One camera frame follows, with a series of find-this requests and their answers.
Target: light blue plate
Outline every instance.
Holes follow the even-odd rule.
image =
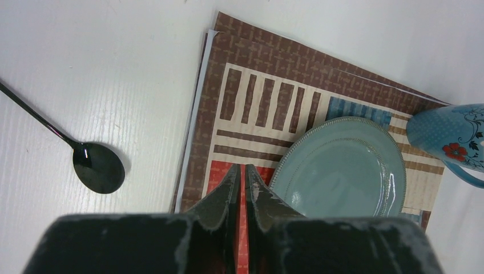
[[[381,126],[336,118],[292,145],[269,187],[307,217],[397,216],[405,199],[405,164]]]

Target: table surface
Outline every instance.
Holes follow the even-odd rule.
[[[128,173],[112,195],[87,190],[69,146],[0,95],[0,273],[60,215],[168,211],[219,10],[450,103],[484,100],[480,0],[3,0],[0,78],[74,138],[118,148]],[[483,206],[445,171],[427,234],[447,273],[484,266]]]

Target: black spoon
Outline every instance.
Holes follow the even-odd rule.
[[[112,150],[101,144],[79,143],[72,140],[42,118],[4,84],[0,83],[0,88],[10,99],[72,147],[74,170],[86,187],[100,194],[109,194],[115,192],[123,184],[123,163]]]

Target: brown stripe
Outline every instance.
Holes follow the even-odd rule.
[[[247,87],[247,93],[245,95],[244,113],[242,114],[242,123],[249,123],[249,113],[251,111],[252,97],[254,95],[254,87],[256,84],[257,76],[251,74],[249,78],[249,86]]]
[[[359,85],[351,85],[356,78],[352,74],[227,33],[215,36],[210,59],[212,65],[235,64],[410,115],[437,106],[368,79],[360,78]]]
[[[398,119],[401,119],[401,120],[405,120],[405,121],[408,121],[410,119],[408,117],[398,115],[398,114],[395,114],[395,113],[392,113],[392,117],[395,117],[395,118],[398,118]]]
[[[296,133],[297,124],[299,123],[299,115],[301,114],[301,105],[303,103],[304,88],[297,88],[296,101],[294,103],[294,112],[292,112],[291,124],[289,125],[289,132]]]
[[[423,228],[424,231],[427,229],[427,225],[429,224],[430,214],[431,213],[432,212],[427,211],[427,210],[422,210],[421,211],[422,222],[420,223],[420,227]]]
[[[266,79],[264,81],[262,97],[260,98],[259,114],[257,115],[256,126],[265,127],[265,123],[267,122],[267,115],[269,114],[269,105],[271,104],[273,88],[274,80]]]
[[[235,97],[237,96],[237,92],[239,90],[241,76],[241,71],[229,69],[227,82],[225,84],[224,99],[222,101],[222,108],[220,110],[220,119],[232,119],[233,110],[235,109]]]
[[[245,157],[245,158],[269,160],[274,162],[279,162],[283,157],[282,155],[278,155],[278,154],[244,150],[242,148],[235,148],[235,147],[219,146],[218,144],[214,146],[213,151],[215,153],[228,154],[228,155]]]
[[[406,130],[404,130],[403,128],[399,128],[399,127],[390,126],[390,127],[388,128],[388,131],[393,132],[393,133],[396,133],[396,134],[400,134],[400,135],[405,135],[405,136],[407,136],[407,131],[406,131]]]
[[[419,150],[418,148],[416,147],[412,147],[411,145],[409,144],[402,144],[402,143],[397,143],[398,145],[398,148],[400,149],[400,151],[402,153],[408,153],[408,154],[412,154],[412,155],[417,155],[417,156],[422,156],[422,157],[427,157],[427,158],[431,158],[431,159],[438,159],[430,154],[428,154],[427,152],[425,151],[422,151],[422,150]]]
[[[422,164],[417,162],[405,161],[405,168],[409,168],[411,170],[425,171],[425,172],[439,174],[439,175],[443,174],[443,167],[436,167],[436,166],[431,166],[429,164]]]
[[[320,98],[321,98],[321,94],[319,92],[313,93],[313,100],[311,101],[311,108],[309,109],[308,124],[306,125],[306,131],[313,128],[314,119],[316,118],[316,111],[319,106]]]
[[[277,108],[274,114],[273,130],[283,130],[284,122],[286,120],[289,104],[291,103],[292,92],[294,85],[282,83],[279,89],[279,97],[277,97]]]
[[[273,144],[274,146],[280,146],[280,147],[291,147],[292,144],[293,144],[293,142],[289,142],[289,141],[284,141],[284,140],[279,140],[279,139],[274,139],[274,138],[269,138],[269,137],[262,137],[262,136],[257,136],[257,135],[251,135],[251,134],[244,134],[244,133],[226,131],[226,130],[217,130],[217,135],[218,136],[230,137],[230,138],[236,138],[236,139],[240,139],[240,140],[247,140],[247,141],[253,141],[253,142],[258,142],[258,143],[264,143],[264,144]]]

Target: placemat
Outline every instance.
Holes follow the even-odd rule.
[[[214,38],[194,118],[186,180],[178,193],[181,211],[214,189],[232,163],[254,164],[268,183],[286,150],[307,130],[336,117],[360,116],[383,126],[397,141],[407,173],[402,216],[425,229],[443,164],[411,147],[405,128],[413,114],[443,105],[377,83],[375,79],[395,86],[370,72],[366,76],[373,79],[357,76],[359,68],[343,71],[341,65],[328,66],[260,42],[227,32]],[[241,206],[238,265],[244,273],[247,230]]]
[[[272,47],[278,51],[298,55],[310,61],[319,62],[322,65],[328,65],[336,69],[364,77],[366,79],[375,80],[376,82],[388,84],[390,86],[400,88],[405,91],[410,91],[414,94],[418,94],[420,96],[424,96],[426,98],[441,102],[440,100],[430,95],[421,93],[410,87],[406,87],[400,83],[384,78],[378,74],[372,73],[368,70],[364,70],[363,68],[357,67],[353,64],[312,49],[294,40],[282,37],[256,26],[252,26],[224,13],[218,13],[214,30],[238,36],[240,38],[262,44],[264,46]]]

